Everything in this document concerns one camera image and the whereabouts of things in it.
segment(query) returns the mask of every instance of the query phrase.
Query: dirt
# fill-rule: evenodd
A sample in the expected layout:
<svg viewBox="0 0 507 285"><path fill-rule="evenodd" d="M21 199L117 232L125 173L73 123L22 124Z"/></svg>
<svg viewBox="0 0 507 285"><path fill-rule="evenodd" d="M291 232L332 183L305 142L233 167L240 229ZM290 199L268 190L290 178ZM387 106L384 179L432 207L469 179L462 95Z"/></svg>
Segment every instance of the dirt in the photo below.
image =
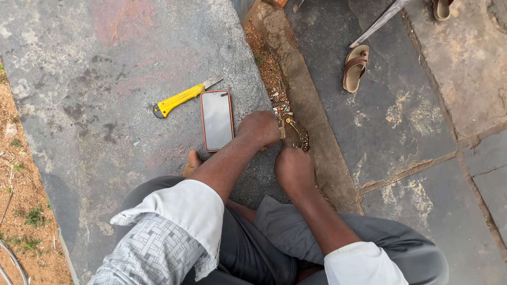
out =
<svg viewBox="0 0 507 285"><path fill-rule="evenodd" d="M250 18L244 30L246 41L252 49L256 64L261 72L261 79L266 86L266 91L268 91L280 127L284 126L285 135L292 138L295 147L307 151L309 149L308 132L294 118L286 93L288 86L283 80L280 65L273 54L265 48L267 34L263 34L257 29L253 17Z"/></svg>
<svg viewBox="0 0 507 285"><path fill-rule="evenodd" d="M13 137L5 138L8 123L16 125L18 132ZM16 170L14 165L23 165L23 168ZM70 271L56 232L58 224L41 182L39 169L33 162L5 71L2 70L0 73L0 217L7 203L7 211L0 225L1 239L23 267L30 285L72 284ZM34 209L37 211L39 206L40 214L33 216L43 218L38 222L39 226L35 228L32 225L25 225L27 221L25 213ZM3 249L0 250L0 265L13 284L23 284L17 267ZM6 284L3 278L0 278L0 284Z"/></svg>

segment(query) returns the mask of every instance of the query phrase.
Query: forearm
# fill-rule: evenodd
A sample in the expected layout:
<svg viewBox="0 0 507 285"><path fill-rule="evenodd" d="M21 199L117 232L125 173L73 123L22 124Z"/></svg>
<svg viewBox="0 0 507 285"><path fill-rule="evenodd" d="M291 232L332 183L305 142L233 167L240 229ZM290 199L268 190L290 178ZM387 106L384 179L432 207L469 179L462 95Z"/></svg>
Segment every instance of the forearm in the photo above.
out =
<svg viewBox="0 0 507 285"><path fill-rule="evenodd" d="M188 179L201 181L213 188L225 204L239 176L260 147L262 146L246 135L238 135L197 168Z"/></svg>
<svg viewBox="0 0 507 285"><path fill-rule="evenodd" d="M289 198L305 219L324 256L361 241L315 188L289 193Z"/></svg>

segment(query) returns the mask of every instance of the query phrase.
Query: sandal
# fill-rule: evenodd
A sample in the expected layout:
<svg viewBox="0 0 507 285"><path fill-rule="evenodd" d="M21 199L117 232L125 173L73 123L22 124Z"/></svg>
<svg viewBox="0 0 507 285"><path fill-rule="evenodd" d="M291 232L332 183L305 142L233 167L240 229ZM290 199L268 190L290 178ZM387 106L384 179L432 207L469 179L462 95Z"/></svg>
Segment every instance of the sandal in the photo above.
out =
<svg viewBox="0 0 507 285"><path fill-rule="evenodd" d="M366 63L370 47L359 45L353 48L345 59L345 72L343 74L343 88L355 93L359 88L359 79L366 72Z"/></svg>
<svg viewBox="0 0 507 285"><path fill-rule="evenodd" d="M454 0L434 0L433 15L439 21L445 21L451 17L449 6Z"/></svg>

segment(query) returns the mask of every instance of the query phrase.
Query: phone screen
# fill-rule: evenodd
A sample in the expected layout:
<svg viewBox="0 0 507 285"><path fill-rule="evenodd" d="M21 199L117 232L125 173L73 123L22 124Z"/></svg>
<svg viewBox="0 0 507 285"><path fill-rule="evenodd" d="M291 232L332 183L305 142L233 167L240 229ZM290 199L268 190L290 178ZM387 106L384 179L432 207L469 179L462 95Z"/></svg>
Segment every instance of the phone screen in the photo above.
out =
<svg viewBox="0 0 507 285"><path fill-rule="evenodd" d="M232 140L232 122L227 91L201 94L204 139L208 151L217 151Z"/></svg>

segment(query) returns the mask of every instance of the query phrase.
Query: gray pants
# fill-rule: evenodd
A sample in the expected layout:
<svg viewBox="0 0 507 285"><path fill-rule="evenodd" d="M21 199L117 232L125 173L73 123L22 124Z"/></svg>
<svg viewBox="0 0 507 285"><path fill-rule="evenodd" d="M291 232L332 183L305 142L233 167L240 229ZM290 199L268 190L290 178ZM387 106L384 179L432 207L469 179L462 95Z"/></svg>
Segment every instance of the gray pants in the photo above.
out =
<svg viewBox="0 0 507 285"><path fill-rule="evenodd" d="M153 191L173 187L184 178L161 176L134 189L121 210L137 206ZM396 221L338 213L363 240L375 243L389 255L409 284L445 285L449 267L440 249L412 228ZM133 226L117 226L117 242ZM324 256L303 217L292 204L280 204L266 196L253 225L226 206L219 266L195 282L190 271L183 284L277 284L292 285L297 270L295 258L324 265ZM301 285L328 284L321 270Z"/></svg>

